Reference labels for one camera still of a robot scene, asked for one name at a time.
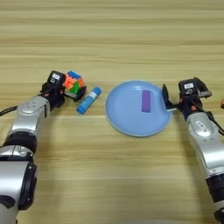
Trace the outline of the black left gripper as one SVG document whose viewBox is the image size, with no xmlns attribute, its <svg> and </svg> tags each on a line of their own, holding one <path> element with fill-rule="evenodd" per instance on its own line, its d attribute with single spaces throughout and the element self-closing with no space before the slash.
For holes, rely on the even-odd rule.
<svg viewBox="0 0 224 224">
<path fill-rule="evenodd" d="M 81 87 L 77 94 L 65 91 L 62 84 L 52 84 L 46 82 L 42 85 L 39 96 L 46 98 L 50 104 L 50 110 L 61 107 L 65 103 L 65 96 L 73 99 L 74 102 L 79 101 L 86 93 L 87 87 Z"/>
</svg>

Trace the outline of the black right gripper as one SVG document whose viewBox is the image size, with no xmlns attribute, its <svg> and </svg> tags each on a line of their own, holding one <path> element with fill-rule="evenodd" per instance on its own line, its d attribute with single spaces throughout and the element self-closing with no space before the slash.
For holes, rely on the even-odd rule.
<svg viewBox="0 0 224 224">
<path fill-rule="evenodd" d="M 198 91 L 193 92 L 192 90 L 179 93 L 179 102 L 173 103 L 169 99 L 169 93 L 167 86 L 164 84 L 162 87 L 162 96 L 164 99 L 164 105 L 167 110 L 178 109 L 183 117 L 187 119 L 189 115 L 194 113 L 203 112 L 203 105 L 201 98 L 208 98 L 212 95 L 211 91 L 208 91 L 206 84 L 199 78 L 193 78 L 196 82 Z"/>
</svg>

